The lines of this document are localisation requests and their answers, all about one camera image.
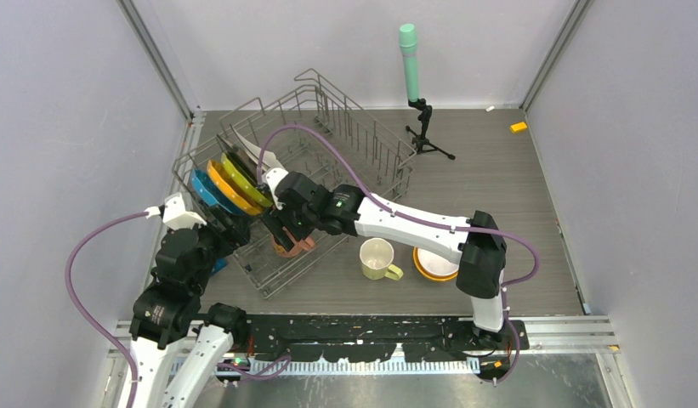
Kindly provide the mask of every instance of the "yellow sponge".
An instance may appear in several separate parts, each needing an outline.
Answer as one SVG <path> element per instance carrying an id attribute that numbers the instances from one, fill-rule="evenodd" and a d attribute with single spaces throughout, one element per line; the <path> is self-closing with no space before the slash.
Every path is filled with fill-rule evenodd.
<path id="1" fill-rule="evenodd" d="M 521 131 L 526 130 L 528 127 L 526 126 L 526 122 L 519 122 L 511 125 L 511 133 L 519 133 Z"/>

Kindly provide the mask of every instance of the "microphone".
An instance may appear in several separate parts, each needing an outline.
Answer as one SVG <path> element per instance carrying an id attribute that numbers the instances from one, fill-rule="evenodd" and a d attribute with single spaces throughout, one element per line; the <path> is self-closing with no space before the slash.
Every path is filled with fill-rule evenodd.
<path id="1" fill-rule="evenodd" d="M 404 76 L 406 77 L 406 96 L 409 102 L 418 100 L 418 63 L 416 52 L 418 49 L 418 36 L 413 24 L 404 24 L 399 27 L 399 48 L 404 57 Z"/>

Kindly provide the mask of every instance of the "wire dish rack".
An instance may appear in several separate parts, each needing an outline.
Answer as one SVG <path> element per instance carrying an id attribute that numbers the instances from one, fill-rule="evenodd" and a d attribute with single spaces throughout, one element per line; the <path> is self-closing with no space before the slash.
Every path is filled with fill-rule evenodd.
<path id="1" fill-rule="evenodd" d="M 198 195 L 190 187 L 190 171 L 206 168 L 209 159 L 221 157 L 217 138 L 241 146 L 236 133 L 261 146 L 271 131 L 289 123 L 302 124 L 322 133 L 356 171 L 369 190 L 395 201 L 406 194 L 411 162 L 416 151 L 405 140 L 388 130 L 346 93 L 318 71 L 308 69 L 293 78 L 298 86 L 279 99 L 264 104 L 254 98 L 219 119 L 222 131 L 194 150 L 179 157 L 173 175 L 194 201 Z M 286 131 L 271 141 L 268 150 L 289 171 L 306 174 L 314 182 L 333 190 L 340 184 L 355 184 L 349 172 L 317 140 L 301 131 Z M 241 266 L 264 298 L 270 298 L 294 282 L 319 260 L 334 251 L 347 235 L 314 231 L 316 246 L 295 258 L 275 253 L 271 234 L 256 218 L 251 242 L 234 252 Z"/>

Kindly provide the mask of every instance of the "tripod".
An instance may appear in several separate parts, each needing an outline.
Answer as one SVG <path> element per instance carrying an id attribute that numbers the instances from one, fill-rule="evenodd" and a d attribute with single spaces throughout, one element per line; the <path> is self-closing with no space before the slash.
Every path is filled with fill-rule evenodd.
<path id="1" fill-rule="evenodd" d="M 426 105 L 426 99 L 423 98 L 417 99 L 414 102 L 411 102 L 409 100 L 409 106 L 421 111 L 421 114 L 419 114 L 417 118 L 421 122 L 421 134 L 417 134 L 416 132 L 411 130 L 411 127 L 409 125 L 406 125 L 406 131 L 414 135 L 414 137 L 411 138 L 411 143 L 416 146 L 417 155 L 421 155 L 423 153 L 431 153 L 432 151 L 438 151 L 440 153 L 445 154 L 446 157 L 449 158 L 449 160 L 455 160 L 457 158 L 456 156 L 454 156 L 446 150 L 441 149 L 439 146 L 431 143 L 428 139 L 426 139 L 428 121 L 431 120 L 431 114 L 434 108 L 432 108 L 431 105 Z"/>

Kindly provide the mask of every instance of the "gray wooden tabletop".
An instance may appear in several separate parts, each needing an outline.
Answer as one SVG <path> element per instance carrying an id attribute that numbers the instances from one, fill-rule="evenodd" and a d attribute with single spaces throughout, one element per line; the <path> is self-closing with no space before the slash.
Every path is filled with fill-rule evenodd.
<path id="1" fill-rule="evenodd" d="M 417 111 L 372 110 L 397 135 L 406 124 L 418 128 Z M 210 112 L 202 138 L 215 135 L 223 112 Z M 475 210 L 493 215 L 501 230 L 531 241 L 542 256 L 539 274 L 512 286 L 508 302 L 512 315 L 580 315 L 574 282 L 555 224 L 534 145 L 528 132 L 511 133 L 509 126 L 524 120 L 521 110 L 435 110 L 428 136 L 457 156 L 439 153 L 414 160 L 409 194 L 401 204 L 447 215 L 471 217 Z M 232 304 L 249 313 L 468 315 L 468 297 L 453 281 L 433 282 L 419 274 L 412 248 L 394 243 L 394 263 L 404 277 L 368 280 L 360 270 L 359 246 L 351 237 L 289 287 L 264 300 L 243 272 L 230 263 L 209 282 L 201 298 L 204 309 L 213 303 Z M 506 278 L 531 269 L 531 255 L 508 243 Z"/>

